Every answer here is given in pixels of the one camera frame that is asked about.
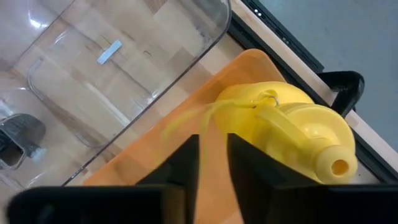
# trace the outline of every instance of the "transparent storage bin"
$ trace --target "transparent storage bin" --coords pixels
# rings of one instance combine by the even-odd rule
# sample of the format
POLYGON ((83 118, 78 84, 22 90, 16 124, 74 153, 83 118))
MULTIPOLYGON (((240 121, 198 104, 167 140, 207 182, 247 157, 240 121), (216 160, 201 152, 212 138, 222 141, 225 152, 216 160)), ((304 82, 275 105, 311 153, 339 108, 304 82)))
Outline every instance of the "transparent storage bin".
POLYGON ((63 185, 217 43, 230 17, 227 0, 1 1, 0 200, 63 185))

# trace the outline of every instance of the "orange plastic tray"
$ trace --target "orange plastic tray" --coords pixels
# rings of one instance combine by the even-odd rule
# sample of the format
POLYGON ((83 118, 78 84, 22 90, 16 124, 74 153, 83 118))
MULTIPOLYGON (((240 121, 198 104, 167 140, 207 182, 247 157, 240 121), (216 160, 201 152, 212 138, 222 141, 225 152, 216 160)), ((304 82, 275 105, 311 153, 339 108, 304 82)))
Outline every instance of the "orange plastic tray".
MULTIPOLYGON (((181 114, 215 101, 227 87, 242 83, 285 82, 270 58, 260 50, 246 50, 228 66, 194 92, 148 133, 133 142, 113 160, 85 181, 85 185, 133 185, 145 177, 176 150, 191 134, 198 132, 200 118, 174 130, 165 144, 160 134, 170 121, 181 114)), ((197 193, 196 223, 242 223, 233 192, 226 157, 226 136, 213 123, 201 139, 200 177, 197 193)))

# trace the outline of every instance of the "black metal frame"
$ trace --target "black metal frame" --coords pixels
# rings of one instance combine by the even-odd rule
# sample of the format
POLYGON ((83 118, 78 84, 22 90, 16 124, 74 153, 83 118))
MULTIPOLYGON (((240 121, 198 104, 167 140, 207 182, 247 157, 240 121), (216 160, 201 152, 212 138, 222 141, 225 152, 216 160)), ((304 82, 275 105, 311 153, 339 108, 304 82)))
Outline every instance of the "black metal frame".
MULTIPOLYGON (((273 30, 285 43, 288 41, 290 49, 292 49, 292 51, 295 52, 315 73, 322 72, 323 66, 320 65, 320 63, 310 55, 301 44, 298 44, 298 41, 286 31, 280 22, 278 22, 277 19, 272 16, 272 14, 267 11, 258 0, 242 0, 242 2, 245 3, 257 16, 258 12, 260 12, 260 20, 270 27, 270 29, 273 30)), ((304 80, 302 80, 301 77, 235 13, 233 13, 232 16, 228 34, 245 49, 255 48, 264 51, 268 56, 270 56, 271 60, 275 63, 276 67, 289 83, 301 88, 310 95, 317 104, 328 106, 325 100, 323 100, 304 80)), ((356 155, 359 161, 361 161, 361 163, 381 182, 389 184, 396 183, 398 181, 398 173, 355 130, 353 130, 353 133, 356 143, 356 155)))

